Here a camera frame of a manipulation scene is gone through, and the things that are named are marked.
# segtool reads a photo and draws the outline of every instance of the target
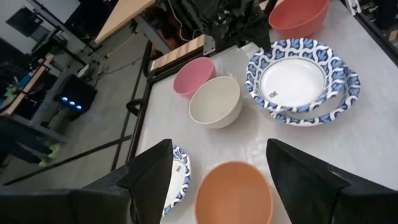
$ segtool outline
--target gray floor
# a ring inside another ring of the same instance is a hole
[[[121,30],[104,43],[104,47],[97,51],[98,55],[104,56],[112,52],[128,40],[131,35],[128,29]],[[141,58],[144,54],[146,42],[147,39],[140,33],[131,37],[123,47],[107,59],[106,64],[109,65],[109,71]],[[140,65],[141,59],[134,65],[107,74],[98,81],[96,86],[98,94],[91,109],[68,125],[65,133],[68,143],[62,146],[60,154],[51,164],[121,137],[121,130],[127,113],[125,105],[132,95]],[[141,78],[136,98],[143,96],[145,84],[145,79]],[[130,116],[126,135],[132,134],[135,123],[136,117]],[[123,143],[118,167],[126,161],[129,145],[130,141]],[[109,173],[116,148],[117,146],[112,146],[103,149],[100,152],[15,183],[10,187],[30,190],[82,187]],[[12,157],[8,166],[0,175],[0,184],[39,169],[34,164],[28,164]]]

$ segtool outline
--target white bowl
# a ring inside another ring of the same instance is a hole
[[[192,120],[207,128],[223,128],[242,110],[239,84],[230,77],[217,77],[201,86],[189,102]]]

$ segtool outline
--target blue and white paper plate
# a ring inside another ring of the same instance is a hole
[[[169,191],[163,209],[165,217],[176,204],[182,201],[191,182],[191,162],[185,151],[173,145],[173,167]]]
[[[246,68],[245,87],[270,112],[307,113],[344,88],[343,62],[317,40],[274,42],[258,50]]]
[[[361,91],[361,82],[359,81],[358,74],[347,67],[345,67],[345,74],[347,74],[347,81],[342,89],[342,100],[338,103],[338,107],[331,112],[307,119],[293,118],[294,114],[288,114],[286,112],[270,113],[271,116],[282,123],[301,127],[316,126],[334,121],[340,113],[351,108],[358,99]]]

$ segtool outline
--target white table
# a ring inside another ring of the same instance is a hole
[[[211,59],[218,75],[235,78],[244,94],[239,118],[211,130],[192,121],[188,101],[173,91],[174,76],[154,84],[137,148],[142,153],[165,138],[184,148],[191,159],[192,182],[184,200],[161,223],[195,221],[195,196],[205,175],[217,164],[241,160],[257,166],[272,185],[272,223],[290,223],[274,187],[266,142],[280,139],[317,158],[378,184],[398,189],[398,68],[337,0],[329,5],[325,27],[313,36],[326,43],[359,74],[361,94],[353,107],[330,123],[311,128],[282,124],[261,109],[244,89],[246,65],[256,46],[232,47]],[[280,39],[272,34],[272,40]]]

